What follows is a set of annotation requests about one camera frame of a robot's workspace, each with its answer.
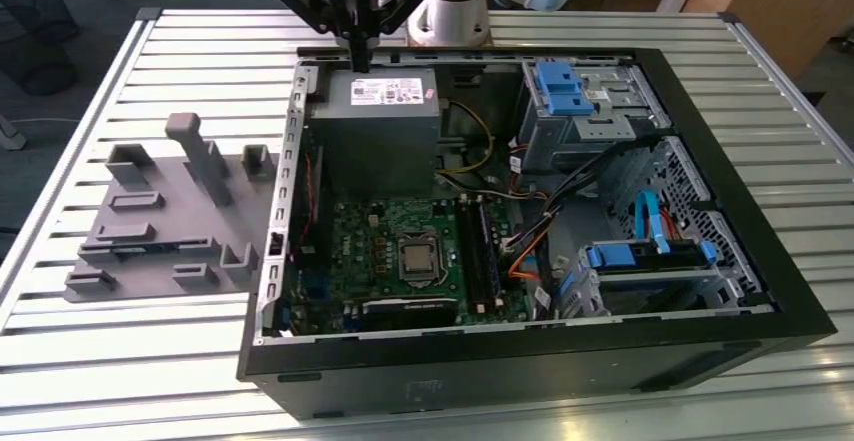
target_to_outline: black case frame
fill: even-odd
[[[292,345],[252,344],[250,294],[238,377],[296,418],[437,410],[693,386],[758,356],[837,332],[661,51],[614,48],[379,48],[470,59],[630,56],[658,95],[777,312],[749,316]],[[346,61],[333,48],[300,58]]]

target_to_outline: metal table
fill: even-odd
[[[850,439],[854,436],[852,152],[738,24],[714,15],[495,13],[501,45],[663,50],[840,334],[687,391],[299,424],[235,380],[246,294],[68,304],[60,297],[111,179],[115,143],[178,154],[195,111],[224,153],[279,149],[295,48],[327,45],[286,11],[139,20],[0,270],[0,434],[172,439]],[[386,38],[402,44],[403,36]]]

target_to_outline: black trash bin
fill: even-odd
[[[80,31],[64,0],[0,0],[19,24],[48,44],[72,38]]]
[[[56,94],[68,88],[78,71],[66,50],[46,43],[0,9],[0,72],[31,95]]]

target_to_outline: ram slot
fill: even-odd
[[[503,305],[498,260],[483,202],[461,199],[455,205],[455,218],[469,309],[473,314],[482,314]]]

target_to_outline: open computer tower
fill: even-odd
[[[295,417],[679,389],[836,331],[659,51],[299,58],[238,373]]]

